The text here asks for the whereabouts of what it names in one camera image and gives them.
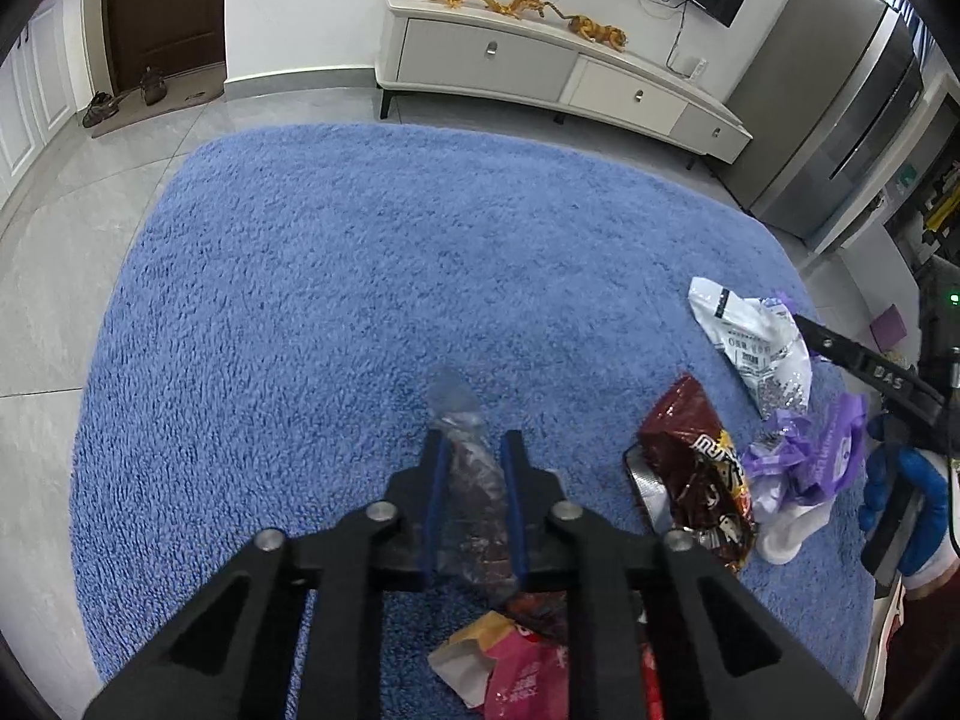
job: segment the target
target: blue rug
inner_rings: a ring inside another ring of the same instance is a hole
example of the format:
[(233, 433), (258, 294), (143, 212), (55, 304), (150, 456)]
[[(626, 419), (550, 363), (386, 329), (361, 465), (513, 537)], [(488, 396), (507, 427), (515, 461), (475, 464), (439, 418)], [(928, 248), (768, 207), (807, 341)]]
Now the blue rug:
[[(201, 148), (128, 255), (83, 396), (71, 536), (101, 676), (260, 528), (300, 535), (378, 498), (416, 461), (438, 365), (495, 437), (522, 429), (572, 499), (639, 529), (620, 455), (680, 372), (738, 446), (760, 429), (690, 313), (695, 275), (815, 315), (760, 224), (582, 153), (361, 125)], [(841, 388), (818, 362), (815, 418)], [(849, 690), (872, 605), (858, 496), (790, 565), (743, 573)], [(384, 715), (473, 716), (425, 654), (483, 608), (451, 584), (386, 608)]]

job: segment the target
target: cream drawer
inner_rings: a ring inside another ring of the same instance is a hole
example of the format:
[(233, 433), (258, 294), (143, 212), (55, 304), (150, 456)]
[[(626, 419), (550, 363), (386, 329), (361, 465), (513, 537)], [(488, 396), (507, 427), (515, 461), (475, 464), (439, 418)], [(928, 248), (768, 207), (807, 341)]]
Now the cream drawer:
[(688, 105), (670, 130), (670, 137), (687, 148), (732, 163), (750, 143), (750, 136), (709, 111)]
[(589, 60), (570, 105), (669, 135), (688, 103), (649, 81)]
[(410, 19), (397, 80), (555, 103), (577, 52), (462, 23)]

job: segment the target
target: hand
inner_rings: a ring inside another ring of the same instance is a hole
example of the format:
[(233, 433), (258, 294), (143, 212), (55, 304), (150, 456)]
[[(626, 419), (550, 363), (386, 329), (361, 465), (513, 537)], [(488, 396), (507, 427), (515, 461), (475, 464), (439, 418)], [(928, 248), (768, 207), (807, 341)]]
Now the hand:
[[(882, 442), (882, 416), (870, 420), (867, 432), (872, 439)], [(953, 550), (947, 529), (950, 517), (947, 462), (940, 455), (912, 447), (904, 447), (896, 461), (904, 478), (923, 493), (923, 509), (898, 566), (904, 575), (907, 598), (913, 600), (947, 584), (960, 559)], [(877, 526), (889, 494), (886, 447), (881, 444), (867, 459), (867, 485), (859, 512), (861, 531), (869, 533)]]

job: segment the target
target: purple box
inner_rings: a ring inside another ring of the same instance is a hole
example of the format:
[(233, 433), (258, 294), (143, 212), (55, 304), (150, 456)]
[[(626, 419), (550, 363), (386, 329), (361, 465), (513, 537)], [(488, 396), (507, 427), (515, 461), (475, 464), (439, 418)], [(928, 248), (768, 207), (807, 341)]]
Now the purple box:
[(877, 349), (881, 352), (888, 352), (906, 338), (904, 318), (901, 317), (896, 306), (891, 305), (870, 323), (870, 332), (874, 334)]

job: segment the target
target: brown door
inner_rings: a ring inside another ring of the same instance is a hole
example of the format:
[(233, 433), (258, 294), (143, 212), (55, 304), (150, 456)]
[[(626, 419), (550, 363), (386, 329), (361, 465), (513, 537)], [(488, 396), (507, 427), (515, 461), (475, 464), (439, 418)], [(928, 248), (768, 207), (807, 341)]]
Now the brown door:
[(224, 0), (107, 0), (107, 29), (117, 91), (147, 67), (171, 76), (226, 57)]

